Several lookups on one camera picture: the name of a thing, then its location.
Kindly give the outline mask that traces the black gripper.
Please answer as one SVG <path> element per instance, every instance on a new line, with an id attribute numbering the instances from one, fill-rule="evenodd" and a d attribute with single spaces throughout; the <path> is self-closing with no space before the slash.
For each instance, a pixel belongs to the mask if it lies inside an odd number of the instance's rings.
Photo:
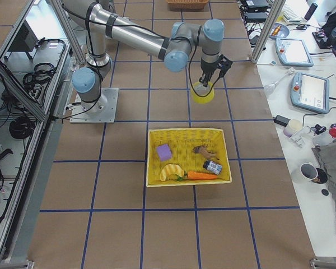
<path id="1" fill-rule="evenodd" d="M 215 70 L 219 70 L 218 77 L 214 81 L 216 84 L 221 78 L 224 78 L 227 71 L 231 68 L 232 61 L 228 59 L 225 55 L 219 54 L 217 59 L 213 60 L 212 62 L 206 61 L 205 59 L 201 59 L 200 67 L 202 69 L 202 76 L 199 79 L 199 82 L 203 86 L 207 86 L 210 82 L 211 77 L 213 76 Z"/>

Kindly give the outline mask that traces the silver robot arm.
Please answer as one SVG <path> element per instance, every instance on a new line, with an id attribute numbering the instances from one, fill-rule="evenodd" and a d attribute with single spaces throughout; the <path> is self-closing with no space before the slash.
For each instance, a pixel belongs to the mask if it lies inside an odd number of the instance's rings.
<path id="1" fill-rule="evenodd" d="M 190 69 L 197 48 L 201 48 L 202 75 L 190 84 L 190 93 L 198 104 L 213 100 L 214 72 L 219 70 L 218 78 L 222 79 L 233 64 L 221 53 L 225 25 L 218 19 L 207 20 L 203 25 L 176 22 L 167 37 L 106 10 L 99 1 L 63 1 L 61 7 L 87 31 L 90 58 L 94 61 L 106 55 L 105 48 L 99 44 L 100 39 L 106 38 L 157 57 L 171 72 Z"/>

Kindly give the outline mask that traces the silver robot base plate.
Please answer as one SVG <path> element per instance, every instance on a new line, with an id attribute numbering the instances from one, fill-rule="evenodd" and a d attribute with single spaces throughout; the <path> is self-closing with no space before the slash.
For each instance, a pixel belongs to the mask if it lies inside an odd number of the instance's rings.
<path id="1" fill-rule="evenodd" d="M 69 118 L 69 121 L 73 124 L 114 123 L 118 96 L 118 87 L 102 88 L 98 103 L 89 111 L 84 110 L 84 108 L 89 108 L 86 103 L 84 106 L 81 104 L 74 106 L 73 116 Z"/>

